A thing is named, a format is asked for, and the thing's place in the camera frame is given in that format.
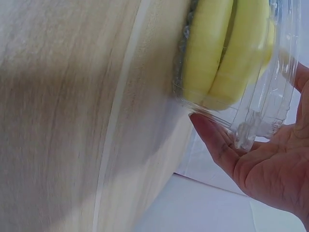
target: finger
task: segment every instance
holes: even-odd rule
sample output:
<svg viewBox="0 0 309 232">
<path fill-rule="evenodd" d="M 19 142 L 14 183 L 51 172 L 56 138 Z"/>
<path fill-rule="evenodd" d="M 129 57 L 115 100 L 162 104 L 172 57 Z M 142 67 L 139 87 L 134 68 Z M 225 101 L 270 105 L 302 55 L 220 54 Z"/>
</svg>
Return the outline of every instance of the finger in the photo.
<svg viewBox="0 0 309 232">
<path fill-rule="evenodd" d="M 192 114 L 190 119 L 206 144 L 213 161 L 233 178 L 235 166 L 240 159 L 239 155 L 231 148 L 233 143 L 226 143 L 216 126 L 204 116 Z"/>
<path fill-rule="evenodd" d="M 305 84 L 309 81 L 309 69 L 298 63 L 294 87 L 301 93 Z"/>
</svg>

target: wooden panel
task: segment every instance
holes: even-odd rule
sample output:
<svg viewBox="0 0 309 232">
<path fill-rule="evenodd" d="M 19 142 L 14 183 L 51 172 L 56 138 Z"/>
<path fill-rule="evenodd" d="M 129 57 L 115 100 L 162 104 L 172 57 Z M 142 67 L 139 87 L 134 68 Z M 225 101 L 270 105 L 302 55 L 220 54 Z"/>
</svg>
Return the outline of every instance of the wooden panel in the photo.
<svg viewBox="0 0 309 232">
<path fill-rule="evenodd" d="M 189 0 L 0 0 L 3 232 L 122 232 L 179 163 Z"/>
</svg>

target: plastic lid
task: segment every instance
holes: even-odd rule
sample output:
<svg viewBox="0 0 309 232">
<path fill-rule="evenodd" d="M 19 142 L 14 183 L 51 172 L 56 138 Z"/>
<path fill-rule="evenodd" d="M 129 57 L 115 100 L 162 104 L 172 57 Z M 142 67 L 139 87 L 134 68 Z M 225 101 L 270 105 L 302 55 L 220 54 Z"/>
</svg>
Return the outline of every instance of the plastic lid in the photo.
<svg viewBox="0 0 309 232">
<path fill-rule="evenodd" d="M 174 92 L 250 150 L 286 119 L 298 60 L 300 0 L 194 0 Z"/>
</svg>

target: wooden surface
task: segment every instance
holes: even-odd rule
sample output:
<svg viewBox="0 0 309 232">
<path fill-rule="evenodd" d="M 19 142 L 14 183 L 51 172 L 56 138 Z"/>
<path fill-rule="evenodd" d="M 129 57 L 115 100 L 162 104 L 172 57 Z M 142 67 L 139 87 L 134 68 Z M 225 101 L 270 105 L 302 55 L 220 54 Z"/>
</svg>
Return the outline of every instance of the wooden surface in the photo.
<svg viewBox="0 0 309 232">
<path fill-rule="evenodd" d="M 191 131 L 190 0 L 0 0 L 0 231 L 126 232 Z"/>
</svg>

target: white floor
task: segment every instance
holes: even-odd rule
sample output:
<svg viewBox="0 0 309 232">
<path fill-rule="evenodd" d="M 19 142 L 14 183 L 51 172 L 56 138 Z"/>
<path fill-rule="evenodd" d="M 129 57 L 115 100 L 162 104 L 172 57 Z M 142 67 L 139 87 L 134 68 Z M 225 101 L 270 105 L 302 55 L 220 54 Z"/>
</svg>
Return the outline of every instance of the white floor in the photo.
<svg viewBox="0 0 309 232">
<path fill-rule="evenodd" d="M 133 232 L 305 232 L 295 216 L 174 175 Z"/>
</svg>

